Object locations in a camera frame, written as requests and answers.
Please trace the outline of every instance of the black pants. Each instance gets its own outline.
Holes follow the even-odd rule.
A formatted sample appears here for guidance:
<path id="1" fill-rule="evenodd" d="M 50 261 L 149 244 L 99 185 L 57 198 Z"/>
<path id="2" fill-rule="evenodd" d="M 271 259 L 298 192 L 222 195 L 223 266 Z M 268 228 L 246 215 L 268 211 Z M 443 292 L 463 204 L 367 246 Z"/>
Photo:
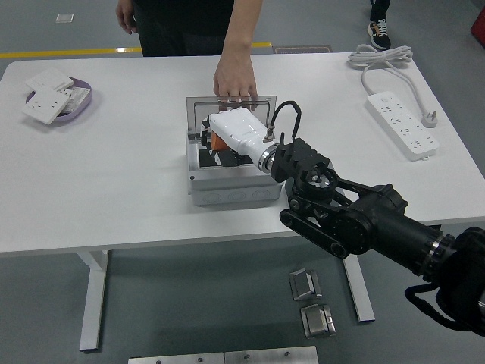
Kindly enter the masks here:
<path id="1" fill-rule="evenodd" d="M 371 0 L 371 21 L 379 21 L 381 19 L 387 19 L 387 9 L 389 8 L 391 0 Z"/>
<path id="2" fill-rule="evenodd" d="M 158 22 L 136 3 L 135 18 L 143 57 L 221 55 L 226 36 L 182 33 Z"/>

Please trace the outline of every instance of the person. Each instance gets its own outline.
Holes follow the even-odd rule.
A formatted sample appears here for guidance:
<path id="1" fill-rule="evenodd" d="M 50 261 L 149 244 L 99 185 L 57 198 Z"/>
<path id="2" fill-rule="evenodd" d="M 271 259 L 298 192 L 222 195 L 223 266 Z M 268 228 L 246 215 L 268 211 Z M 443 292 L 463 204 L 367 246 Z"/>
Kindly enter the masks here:
<path id="1" fill-rule="evenodd" d="M 371 43 L 380 50 L 391 48 L 391 41 L 387 35 L 387 9 L 391 0 L 371 0 L 371 18 L 367 27 L 367 33 L 371 37 Z"/>
<path id="2" fill-rule="evenodd" d="M 263 0 L 118 0 L 121 28 L 143 56 L 221 55 L 217 96 L 257 96 L 251 46 Z"/>

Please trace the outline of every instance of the orange part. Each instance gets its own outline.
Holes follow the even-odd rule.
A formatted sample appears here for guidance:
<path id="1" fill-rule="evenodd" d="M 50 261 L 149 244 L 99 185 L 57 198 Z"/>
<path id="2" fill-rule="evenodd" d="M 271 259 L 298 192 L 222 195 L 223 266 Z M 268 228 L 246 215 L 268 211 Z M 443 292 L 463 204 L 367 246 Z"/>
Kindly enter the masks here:
<path id="1" fill-rule="evenodd" d="M 220 136 L 218 136 L 216 133 L 212 132 L 211 133 L 211 148 L 215 152 L 219 152 L 221 150 L 228 150 L 229 146 L 227 146 L 226 142 L 222 140 Z"/>

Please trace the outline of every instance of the sneaker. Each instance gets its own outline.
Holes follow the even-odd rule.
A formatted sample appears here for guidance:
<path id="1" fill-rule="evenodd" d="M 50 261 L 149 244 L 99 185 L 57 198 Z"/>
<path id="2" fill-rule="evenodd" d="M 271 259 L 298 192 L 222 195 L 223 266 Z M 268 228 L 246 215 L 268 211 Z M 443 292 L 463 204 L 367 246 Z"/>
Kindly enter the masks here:
<path id="1" fill-rule="evenodd" d="M 391 48 L 391 41 L 387 36 L 387 25 L 385 19 L 370 23 L 367 27 L 367 33 L 371 37 L 372 45 L 377 49 L 387 50 Z"/>

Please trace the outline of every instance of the yellow floor line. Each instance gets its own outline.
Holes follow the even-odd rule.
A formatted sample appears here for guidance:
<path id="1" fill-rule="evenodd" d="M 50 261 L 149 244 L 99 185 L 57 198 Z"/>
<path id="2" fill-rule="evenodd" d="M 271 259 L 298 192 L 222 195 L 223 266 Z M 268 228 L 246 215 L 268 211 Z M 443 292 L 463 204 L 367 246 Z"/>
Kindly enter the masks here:
<path id="1" fill-rule="evenodd" d="M 253 48 L 271 47 L 270 42 L 254 42 Z M 0 58 L 41 58 L 61 57 L 65 55 L 103 55 L 113 53 L 141 53 L 140 47 L 127 48 L 101 48 L 101 49 L 68 49 L 64 51 L 41 51 L 41 52 L 10 52 L 0 53 Z"/>

